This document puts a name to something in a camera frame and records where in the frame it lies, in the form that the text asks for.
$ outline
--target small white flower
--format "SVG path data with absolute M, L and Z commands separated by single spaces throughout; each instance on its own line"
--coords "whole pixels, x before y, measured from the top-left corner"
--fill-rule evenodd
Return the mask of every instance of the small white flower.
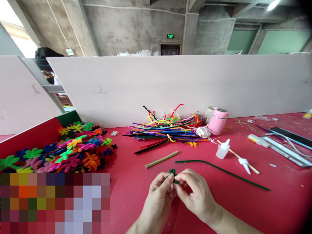
M 112 136 L 116 136 L 117 134 L 118 134 L 118 131 L 113 131 L 113 132 L 111 133 Z

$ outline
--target pink thermos bottle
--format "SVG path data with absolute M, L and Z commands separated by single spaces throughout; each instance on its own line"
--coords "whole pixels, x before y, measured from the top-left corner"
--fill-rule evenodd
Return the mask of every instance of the pink thermos bottle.
M 227 121 L 229 112 L 226 109 L 218 108 L 214 110 L 214 114 L 208 125 L 212 135 L 218 136 L 221 134 L 224 125 Z

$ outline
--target ceiling light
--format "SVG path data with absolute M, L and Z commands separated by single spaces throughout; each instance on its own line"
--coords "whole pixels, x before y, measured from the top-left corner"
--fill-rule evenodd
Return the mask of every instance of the ceiling light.
M 267 8 L 268 11 L 273 10 L 278 4 L 279 4 L 280 0 L 275 0 L 274 2 L 272 2 L 269 7 Z

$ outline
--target white plastic bottle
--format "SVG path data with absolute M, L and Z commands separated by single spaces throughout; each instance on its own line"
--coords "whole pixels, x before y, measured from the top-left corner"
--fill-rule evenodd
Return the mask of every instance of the white plastic bottle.
M 219 145 L 219 149 L 216 153 L 216 156 L 220 159 L 224 159 L 224 157 L 226 156 L 226 154 L 228 153 L 228 150 L 230 148 L 230 139 L 228 139 L 226 142 L 222 143 L 221 145 Z

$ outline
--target hand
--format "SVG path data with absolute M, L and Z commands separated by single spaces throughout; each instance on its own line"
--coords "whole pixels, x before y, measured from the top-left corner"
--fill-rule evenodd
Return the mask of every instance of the hand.
M 206 180 L 191 169 L 186 169 L 175 176 L 179 184 L 175 184 L 176 192 L 186 207 L 201 221 L 211 226 L 222 218 L 222 208 L 219 206 L 208 187 Z M 192 193 L 188 194 L 181 185 L 189 185 Z
M 176 190 L 173 186 L 174 175 L 161 172 L 149 187 L 149 194 L 144 203 L 138 225 L 144 233 L 161 233 L 169 216 L 169 210 Z

